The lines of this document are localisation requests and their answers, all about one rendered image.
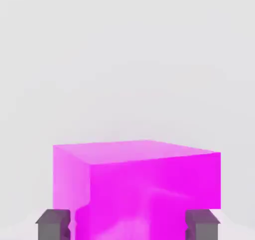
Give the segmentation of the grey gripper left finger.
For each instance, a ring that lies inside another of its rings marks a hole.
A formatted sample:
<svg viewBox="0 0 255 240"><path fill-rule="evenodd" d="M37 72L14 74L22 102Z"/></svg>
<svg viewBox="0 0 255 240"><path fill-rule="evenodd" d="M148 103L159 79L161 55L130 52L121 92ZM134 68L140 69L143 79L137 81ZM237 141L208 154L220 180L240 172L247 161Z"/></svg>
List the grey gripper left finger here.
<svg viewBox="0 0 255 240"><path fill-rule="evenodd" d="M68 209L46 209L37 211L21 226L20 240L71 240Z"/></svg>

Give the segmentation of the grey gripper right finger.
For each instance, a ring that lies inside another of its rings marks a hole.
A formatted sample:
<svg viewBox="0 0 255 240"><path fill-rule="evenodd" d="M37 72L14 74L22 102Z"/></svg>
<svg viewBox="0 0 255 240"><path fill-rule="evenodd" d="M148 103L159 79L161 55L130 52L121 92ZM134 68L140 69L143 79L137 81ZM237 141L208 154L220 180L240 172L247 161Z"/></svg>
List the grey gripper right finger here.
<svg viewBox="0 0 255 240"><path fill-rule="evenodd" d="M236 225L219 209L185 211L185 240L239 240Z"/></svg>

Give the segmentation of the small magenta cube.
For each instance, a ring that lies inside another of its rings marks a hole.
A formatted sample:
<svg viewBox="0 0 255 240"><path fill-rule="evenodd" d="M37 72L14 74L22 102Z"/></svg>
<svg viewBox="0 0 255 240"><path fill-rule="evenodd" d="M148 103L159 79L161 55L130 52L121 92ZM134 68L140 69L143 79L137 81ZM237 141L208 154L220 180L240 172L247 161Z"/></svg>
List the small magenta cube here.
<svg viewBox="0 0 255 240"><path fill-rule="evenodd" d="M185 240L185 211L221 207L218 152L138 140L53 146L53 207L71 240Z"/></svg>

